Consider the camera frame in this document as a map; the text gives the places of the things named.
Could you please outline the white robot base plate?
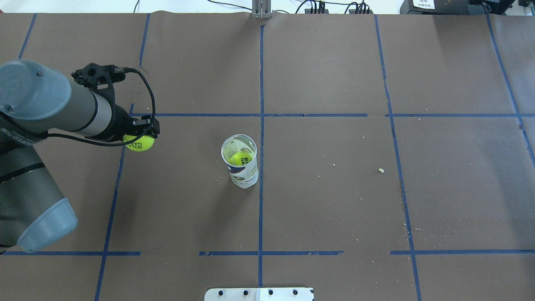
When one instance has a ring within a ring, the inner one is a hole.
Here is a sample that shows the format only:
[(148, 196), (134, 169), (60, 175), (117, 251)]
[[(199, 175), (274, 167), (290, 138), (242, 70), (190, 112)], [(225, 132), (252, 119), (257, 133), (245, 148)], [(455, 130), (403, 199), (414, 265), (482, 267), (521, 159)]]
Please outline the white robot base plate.
[(313, 288), (212, 288), (204, 295), (205, 301), (314, 301)]

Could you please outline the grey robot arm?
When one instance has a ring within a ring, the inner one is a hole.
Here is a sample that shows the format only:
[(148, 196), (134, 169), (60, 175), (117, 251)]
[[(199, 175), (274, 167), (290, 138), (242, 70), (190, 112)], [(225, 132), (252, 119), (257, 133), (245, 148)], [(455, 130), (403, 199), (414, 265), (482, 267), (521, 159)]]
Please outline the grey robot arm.
[[(69, 199), (56, 184), (34, 145), (64, 138), (100, 147), (135, 145), (161, 132), (155, 96), (135, 68), (90, 63), (63, 73), (36, 61), (1, 65), (1, 253), (20, 247), (33, 253), (78, 226)], [(115, 101), (114, 84), (137, 74), (151, 112), (132, 117)]]

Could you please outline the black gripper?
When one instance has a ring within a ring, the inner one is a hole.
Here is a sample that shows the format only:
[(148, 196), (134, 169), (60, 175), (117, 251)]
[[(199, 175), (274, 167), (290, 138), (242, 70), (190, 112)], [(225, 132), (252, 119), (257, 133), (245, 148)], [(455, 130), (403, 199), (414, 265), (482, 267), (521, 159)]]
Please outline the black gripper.
[(158, 120), (151, 118), (135, 119), (132, 118), (122, 107), (115, 105), (113, 107), (112, 120), (110, 122), (110, 139), (122, 140), (125, 135), (137, 137), (140, 133), (146, 131), (146, 135), (157, 139), (161, 133)]

